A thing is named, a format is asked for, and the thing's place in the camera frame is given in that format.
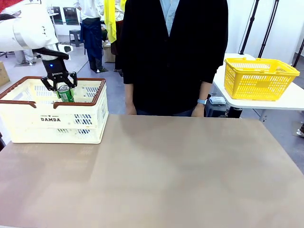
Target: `hand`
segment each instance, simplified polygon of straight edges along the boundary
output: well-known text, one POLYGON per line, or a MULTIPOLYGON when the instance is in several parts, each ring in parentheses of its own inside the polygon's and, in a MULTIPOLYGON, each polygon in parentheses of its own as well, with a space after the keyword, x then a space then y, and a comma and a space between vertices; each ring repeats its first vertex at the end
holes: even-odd
POLYGON ((126 114, 127 115, 137 115, 137 111, 133 103, 126 104, 126 114))
POLYGON ((204 117, 205 105, 197 104, 193 110, 192 117, 204 117))

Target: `white plastic basket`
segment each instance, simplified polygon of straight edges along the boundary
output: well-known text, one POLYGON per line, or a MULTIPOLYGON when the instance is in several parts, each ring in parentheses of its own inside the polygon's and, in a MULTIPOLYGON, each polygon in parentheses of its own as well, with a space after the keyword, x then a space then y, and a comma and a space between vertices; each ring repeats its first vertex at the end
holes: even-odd
POLYGON ((25 77, 0 95, 12 142, 100 143, 109 115, 105 79, 79 78, 75 103, 61 102, 40 79, 25 77))

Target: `beige table surface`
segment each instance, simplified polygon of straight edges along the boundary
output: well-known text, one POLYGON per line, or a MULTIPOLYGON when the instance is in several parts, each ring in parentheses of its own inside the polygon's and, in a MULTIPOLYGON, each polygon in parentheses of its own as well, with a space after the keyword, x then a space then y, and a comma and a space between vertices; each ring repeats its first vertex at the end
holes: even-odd
POLYGON ((0 152, 0 224, 303 228, 304 177, 257 120, 111 115, 100 145, 0 152))

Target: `brown basket rim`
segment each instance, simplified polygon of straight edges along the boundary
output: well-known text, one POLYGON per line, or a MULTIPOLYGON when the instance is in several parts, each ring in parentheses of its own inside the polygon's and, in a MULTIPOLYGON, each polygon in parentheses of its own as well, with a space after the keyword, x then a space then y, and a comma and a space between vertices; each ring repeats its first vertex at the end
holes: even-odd
MULTIPOLYGON (((41 79, 42 77, 39 76, 26 76, 20 79, 18 82, 14 83, 11 87, 6 89, 3 93, 0 94, 0 104, 11 104, 11 105, 30 105, 33 108, 36 107, 35 101, 10 101, 10 100, 1 100, 3 97, 5 97, 9 92, 14 90, 17 86, 24 83, 28 79, 41 79)), ((94 96, 92 102, 90 103, 81 103, 81 102, 55 102, 53 103, 53 108, 56 109, 58 106, 95 106, 97 103, 97 100, 101 94, 101 91, 105 85, 105 79, 104 78, 78 78, 79 81, 101 81, 100 87, 94 96)))

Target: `light blue shirt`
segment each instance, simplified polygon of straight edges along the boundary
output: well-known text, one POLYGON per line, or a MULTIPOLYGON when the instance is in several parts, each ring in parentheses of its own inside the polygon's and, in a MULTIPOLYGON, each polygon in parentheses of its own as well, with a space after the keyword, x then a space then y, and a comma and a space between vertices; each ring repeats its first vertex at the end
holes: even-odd
POLYGON ((161 1, 161 8, 163 11, 163 15, 166 20, 168 34, 170 35, 175 17, 175 12, 177 10, 180 0, 160 0, 160 1, 161 1))

